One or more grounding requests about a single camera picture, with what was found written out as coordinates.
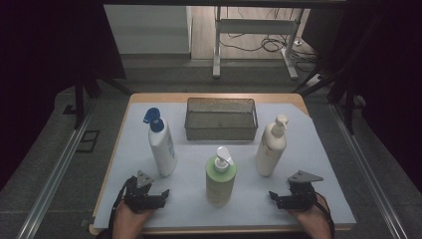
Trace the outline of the white power strip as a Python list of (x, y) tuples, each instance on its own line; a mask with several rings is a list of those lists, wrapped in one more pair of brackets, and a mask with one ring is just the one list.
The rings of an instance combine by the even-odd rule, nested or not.
[(319, 83), (321, 80), (323, 80), (323, 76), (320, 74), (316, 74), (315, 76), (313, 76), (307, 83), (306, 86), (307, 87), (312, 87), (315, 84)]

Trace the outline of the aluminium floor rail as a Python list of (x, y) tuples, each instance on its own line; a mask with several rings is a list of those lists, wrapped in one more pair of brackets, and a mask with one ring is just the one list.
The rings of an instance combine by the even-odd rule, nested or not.
[(401, 236), (401, 224), (396, 219), (396, 213), (392, 207), (390, 200), (387, 198), (379, 181), (377, 180), (371, 166), (369, 165), (366, 156), (364, 155), (360, 145), (358, 144), (355, 136), (349, 132), (343, 122), (343, 116), (340, 108), (336, 105), (329, 105), (335, 120), (345, 138), (348, 147), (351, 150), (353, 158), (362, 174), (364, 181), (366, 182), (368, 189), (374, 199), (377, 208), (380, 211), (383, 220), (390, 231), (393, 239), (402, 239)]
[(16, 239), (34, 239), (93, 116), (97, 102), (97, 100), (89, 100), (87, 102), (85, 117), (80, 126), (73, 130), (70, 139), (67, 141), (57, 163), (29, 211)]

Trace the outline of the person's right hand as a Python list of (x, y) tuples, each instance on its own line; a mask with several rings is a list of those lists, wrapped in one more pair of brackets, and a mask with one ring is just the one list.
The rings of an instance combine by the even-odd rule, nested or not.
[(307, 211), (289, 210), (312, 239), (331, 239), (329, 223), (324, 213), (313, 206)]

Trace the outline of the grey metal mesh basket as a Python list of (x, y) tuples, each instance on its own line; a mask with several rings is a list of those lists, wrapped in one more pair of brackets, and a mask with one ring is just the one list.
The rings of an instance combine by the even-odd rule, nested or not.
[(255, 101), (189, 98), (184, 126), (188, 140), (253, 140), (258, 129)]

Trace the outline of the cream pump bottle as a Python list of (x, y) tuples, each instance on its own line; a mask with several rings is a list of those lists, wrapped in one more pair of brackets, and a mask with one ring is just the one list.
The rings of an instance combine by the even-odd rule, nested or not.
[(262, 176), (270, 176), (287, 147), (286, 115), (278, 115), (274, 122), (266, 125), (255, 160), (257, 171)]

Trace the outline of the dark curtain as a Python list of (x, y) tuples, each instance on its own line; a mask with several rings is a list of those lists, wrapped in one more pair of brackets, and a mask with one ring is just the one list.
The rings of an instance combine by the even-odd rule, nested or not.
[(56, 95), (123, 79), (106, 0), (0, 0), (0, 190), (45, 126)]
[[(381, 0), (385, 12), (352, 68), (362, 114), (422, 193), (422, 0)], [(372, 14), (312, 9), (302, 39), (320, 56), (354, 47)]]

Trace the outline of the white bottle with blue pump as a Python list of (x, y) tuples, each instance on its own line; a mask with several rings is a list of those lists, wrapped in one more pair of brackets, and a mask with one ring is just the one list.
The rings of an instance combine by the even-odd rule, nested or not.
[(173, 173), (177, 163), (169, 124), (161, 117), (158, 108), (148, 109), (143, 122), (149, 125), (148, 140), (158, 172), (167, 177)]

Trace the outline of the green bottle with white pump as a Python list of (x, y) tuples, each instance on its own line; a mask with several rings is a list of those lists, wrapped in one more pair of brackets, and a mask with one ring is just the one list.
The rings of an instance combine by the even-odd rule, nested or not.
[(229, 149), (218, 147), (216, 154), (207, 160), (205, 170), (207, 201), (216, 207), (225, 206), (231, 198), (237, 174), (237, 165)]

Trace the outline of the white cabinet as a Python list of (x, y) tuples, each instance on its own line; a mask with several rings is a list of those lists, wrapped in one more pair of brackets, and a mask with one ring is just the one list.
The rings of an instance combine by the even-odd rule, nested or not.
[(121, 54), (190, 54), (190, 6), (104, 5)]

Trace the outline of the black metal stand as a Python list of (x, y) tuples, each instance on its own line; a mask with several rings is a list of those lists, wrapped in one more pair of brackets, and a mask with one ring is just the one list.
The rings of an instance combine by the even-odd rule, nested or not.
[(326, 87), (330, 84), (333, 84), (333, 87), (327, 94), (326, 98), (331, 104), (338, 104), (342, 97), (345, 97), (344, 103), (344, 114), (343, 114), (343, 123), (347, 129), (347, 131), (351, 134), (354, 134), (353, 126), (352, 126), (352, 117), (353, 117), (353, 109), (354, 109), (354, 82), (349, 74), (349, 69), (346, 67), (342, 67), (338, 71), (328, 74), (326, 77), (323, 77), (313, 86), (303, 88), (306, 84), (320, 71), (322, 70), (322, 66), (316, 66), (309, 75), (294, 89), (294, 93), (298, 93), (303, 98)]
[(85, 119), (84, 92), (87, 92), (89, 97), (92, 99), (97, 99), (102, 94), (98, 80), (105, 82), (128, 96), (133, 94), (132, 90), (125, 87), (115, 79), (105, 76), (97, 76), (95, 73), (78, 72), (75, 78), (75, 129), (79, 129)]

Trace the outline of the white metal desk frame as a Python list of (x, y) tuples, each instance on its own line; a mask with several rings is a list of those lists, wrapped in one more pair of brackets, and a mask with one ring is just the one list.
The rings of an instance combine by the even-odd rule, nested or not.
[(212, 76), (220, 78), (220, 35), (221, 34), (253, 34), (253, 35), (287, 35), (288, 44), (281, 50), (285, 66), (292, 80), (299, 76), (291, 60), (294, 41), (297, 37), (304, 9), (300, 9), (294, 20), (257, 20), (257, 19), (223, 19), (221, 7), (215, 9), (215, 44), (213, 52)]

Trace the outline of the black overhead beam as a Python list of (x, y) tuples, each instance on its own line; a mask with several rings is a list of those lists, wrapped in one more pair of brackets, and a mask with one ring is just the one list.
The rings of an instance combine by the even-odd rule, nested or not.
[(347, 0), (99, 0), (108, 5), (344, 8)]

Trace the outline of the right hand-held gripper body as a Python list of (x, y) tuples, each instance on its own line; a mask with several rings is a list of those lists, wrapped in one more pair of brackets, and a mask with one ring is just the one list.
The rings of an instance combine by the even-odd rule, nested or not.
[(317, 201), (317, 193), (313, 182), (323, 181), (321, 176), (299, 170), (288, 178), (289, 196), (281, 196), (284, 209), (308, 210)]

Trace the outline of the person's left hand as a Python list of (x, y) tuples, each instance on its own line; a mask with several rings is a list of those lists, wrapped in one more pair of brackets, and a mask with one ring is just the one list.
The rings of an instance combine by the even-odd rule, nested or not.
[(130, 208), (121, 202), (116, 208), (112, 225), (112, 239), (137, 239), (153, 210), (133, 213)]

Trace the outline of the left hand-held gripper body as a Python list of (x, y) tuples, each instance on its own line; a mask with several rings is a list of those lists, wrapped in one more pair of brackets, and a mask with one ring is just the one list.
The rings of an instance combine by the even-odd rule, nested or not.
[(152, 186), (154, 179), (139, 170), (136, 176), (131, 177), (127, 181), (124, 203), (133, 213), (140, 213), (144, 210), (158, 209), (157, 201), (160, 195), (149, 195), (148, 192)]

